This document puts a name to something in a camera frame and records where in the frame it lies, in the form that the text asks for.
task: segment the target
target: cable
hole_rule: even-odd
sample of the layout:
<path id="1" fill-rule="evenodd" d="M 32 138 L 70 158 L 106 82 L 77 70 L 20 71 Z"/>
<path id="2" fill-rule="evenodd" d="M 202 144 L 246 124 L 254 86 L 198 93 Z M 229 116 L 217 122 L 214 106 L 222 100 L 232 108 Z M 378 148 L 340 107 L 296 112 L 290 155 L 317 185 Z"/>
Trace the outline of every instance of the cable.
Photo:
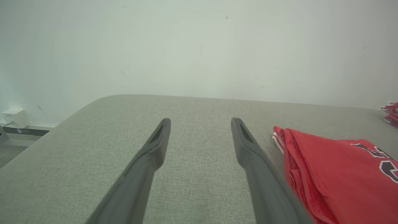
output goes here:
<path id="1" fill-rule="evenodd" d="M 8 123 L 8 124 L 6 124 L 6 125 L 4 125 L 4 126 L 1 126 L 1 127 L 4 128 L 5 126 L 8 126 L 8 125 L 10 125 L 10 124 L 15 124 L 15 122 L 14 122 L 14 121 L 11 121 L 10 123 Z"/>

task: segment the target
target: red basketball jersey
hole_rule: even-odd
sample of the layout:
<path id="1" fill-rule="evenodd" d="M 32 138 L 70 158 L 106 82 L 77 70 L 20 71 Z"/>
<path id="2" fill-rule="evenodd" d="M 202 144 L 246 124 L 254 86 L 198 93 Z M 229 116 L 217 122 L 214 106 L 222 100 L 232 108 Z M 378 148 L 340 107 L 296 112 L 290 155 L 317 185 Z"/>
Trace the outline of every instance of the red basketball jersey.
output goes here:
<path id="1" fill-rule="evenodd" d="M 398 162 L 371 142 L 274 127 L 285 174 L 315 223 L 398 223 Z"/>

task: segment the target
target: baseboard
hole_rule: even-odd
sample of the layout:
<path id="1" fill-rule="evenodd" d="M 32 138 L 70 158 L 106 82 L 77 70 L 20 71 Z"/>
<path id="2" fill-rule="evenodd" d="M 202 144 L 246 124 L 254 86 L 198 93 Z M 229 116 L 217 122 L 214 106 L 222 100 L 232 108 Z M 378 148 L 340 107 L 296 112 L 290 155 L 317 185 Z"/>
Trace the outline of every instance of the baseboard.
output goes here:
<path id="1" fill-rule="evenodd" d="M 15 125 L 13 125 L 13 124 L 8 125 L 7 127 L 8 128 L 16 128 Z M 24 129 L 51 131 L 53 128 L 55 128 L 55 126 L 40 126 L 40 125 L 36 125 L 36 124 L 31 124 L 31 125 L 28 125 Z"/>
<path id="2" fill-rule="evenodd" d="M 31 136 L 43 136 L 47 134 L 47 130 L 37 130 L 37 129 L 19 129 L 19 128 L 9 128 L 4 127 L 4 131 L 8 134 L 19 134 L 19 135 L 31 135 Z"/>

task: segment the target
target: power plug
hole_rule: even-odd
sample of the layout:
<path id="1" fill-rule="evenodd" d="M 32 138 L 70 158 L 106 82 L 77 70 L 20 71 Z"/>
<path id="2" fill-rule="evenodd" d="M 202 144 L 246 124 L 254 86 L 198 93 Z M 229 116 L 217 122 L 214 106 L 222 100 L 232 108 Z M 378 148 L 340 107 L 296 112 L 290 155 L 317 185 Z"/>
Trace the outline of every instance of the power plug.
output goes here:
<path id="1" fill-rule="evenodd" d="M 13 110 L 9 109 L 2 112 L 4 119 L 7 123 L 13 122 L 16 128 L 26 128 L 30 125 L 30 121 L 26 115 L 25 110 Z"/>

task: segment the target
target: white wall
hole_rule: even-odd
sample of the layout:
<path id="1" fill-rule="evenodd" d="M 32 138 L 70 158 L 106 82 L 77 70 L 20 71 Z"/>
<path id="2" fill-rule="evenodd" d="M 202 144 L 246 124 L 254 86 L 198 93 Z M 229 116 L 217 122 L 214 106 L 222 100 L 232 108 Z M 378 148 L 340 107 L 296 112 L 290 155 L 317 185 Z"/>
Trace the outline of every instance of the white wall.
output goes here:
<path id="1" fill-rule="evenodd" d="M 0 111 L 20 106 L 55 126 L 114 94 L 377 108 L 398 100 L 397 10 L 395 0 L 2 0 Z"/>

